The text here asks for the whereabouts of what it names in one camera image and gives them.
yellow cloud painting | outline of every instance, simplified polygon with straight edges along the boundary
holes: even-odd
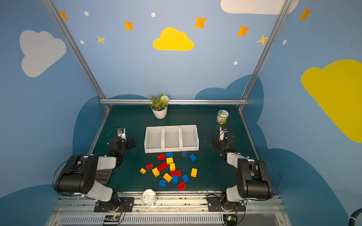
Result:
[[[339,60],[324,69],[309,68],[302,84],[338,128],[362,143],[362,64]]]
[[[173,27],[165,28],[161,32],[160,38],[153,42],[153,47],[157,50],[187,51],[191,50],[194,45],[185,32],[178,31]]]

black hose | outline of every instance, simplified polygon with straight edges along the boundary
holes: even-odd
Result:
[[[356,219],[360,213],[362,213],[362,208],[360,208],[352,213],[351,217],[353,217],[353,218],[351,218],[351,217],[349,218],[348,226],[354,226],[354,224],[356,223]]]

white storage bin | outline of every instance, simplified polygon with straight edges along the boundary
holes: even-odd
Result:
[[[144,152],[163,152],[163,126],[146,127]]]
[[[196,125],[181,125],[181,151],[198,151],[199,136]]]
[[[163,127],[164,152],[181,151],[181,130],[179,125],[168,125]]]
[[[198,151],[199,136],[196,125],[168,125],[146,127],[144,152]]]

orange star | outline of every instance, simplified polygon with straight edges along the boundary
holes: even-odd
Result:
[[[247,31],[250,27],[243,27],[243,26],[240,26],[240,31],[239,33],[236,35],[236,37],[242,35],[245,37],[245,35],[247,35]]]
[[[194,28],[197,28],[197,27],[200,27],[200,28],[204,28],[204,23],[206,21],[207,18],[204,18],[204,19],[200,19],[198,17],[196,17],[196,24],[195,24],[195,27]]]
[[[307,16],[311,13],[312,11],[307,10],[307,8],[304,10],[303,14],[299,17],[299,19],[303,19],[303,22],[306,21]]]
[[[131,30],[131,31],[133,31],[133,28],[132,28],[133,22],[127,23],[125,20],[124,20],[123,22],[124,22],[125,25],[126,25],[125,30]]]
[[[60,12],[61,16],[63,17],[64,20],[68,20],[68,18],[66,17],[66,12]]]

metal vent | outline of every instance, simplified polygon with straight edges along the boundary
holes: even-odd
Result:
[[[215,224],[224,223],[222,215],[218,214],[165,214],[165,215],[145,215],[134,216],[126,215],[122,224]]]
[[[103,220],[103,216],[68,215],[61,218],[60,225],[100,225]]]

